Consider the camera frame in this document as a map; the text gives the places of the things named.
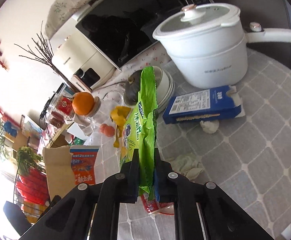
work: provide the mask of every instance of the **green snack bag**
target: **green snack bag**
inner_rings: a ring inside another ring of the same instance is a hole
[[[154,110],[157,107],[154,70],[153,67],[147,67],[141,73],[141,90],[138,93],[138,103],[131,111],[123,127],[120,164],[131,161],[134,149],[139,149],[139,186],[150,196],[153,196],[151,189],[157,130]]]

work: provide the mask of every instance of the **black glass cooktop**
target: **black glass cooktop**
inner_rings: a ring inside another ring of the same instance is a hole
[[[155,43],[155,28],[184,5],[184,0],[104,0],[76,27],[121,67]]]

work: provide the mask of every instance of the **blue box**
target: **blue box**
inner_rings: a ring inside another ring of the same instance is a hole
[[[172,97],[163,113],[163,120],[169,124],[231,119],[244,115],[236,87],[222,86]]]

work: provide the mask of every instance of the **white appliance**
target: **white appliance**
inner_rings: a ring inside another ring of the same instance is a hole
[[[247,42],[291,43],[289,29],[262,29],[251,23],[243,31],[240,9],[231,4],[194,4],[162,22],[153,32],[193,86],[208,89],[234,85],[247,72]]]
[[[92,0],[73,18],[80,30],[115,66],[122,67],[155,44],[152,33],[187,4],[211,0]]]
[[[78,30],[57,49],[52,63],[82,92],[100,87],[115,71],[111,62]]]

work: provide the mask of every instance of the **pot handle knob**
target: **pot handle knob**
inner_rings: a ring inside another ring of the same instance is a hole
[[[205,11],[196,10],[195,4],[184,6],[181,11],[184,12],[184,16],[181,17],[181,22],[196,20],[196,23],[199,23],[201,18],[206,14]]]
[[[256,23],[256,22],[251,22],[251,23],[250,23],[250,29],[251,29],[253,32],[255,32],[255,33],[258,33],[258,32],[261,32],[261,31],[262,31],[261,24]]]

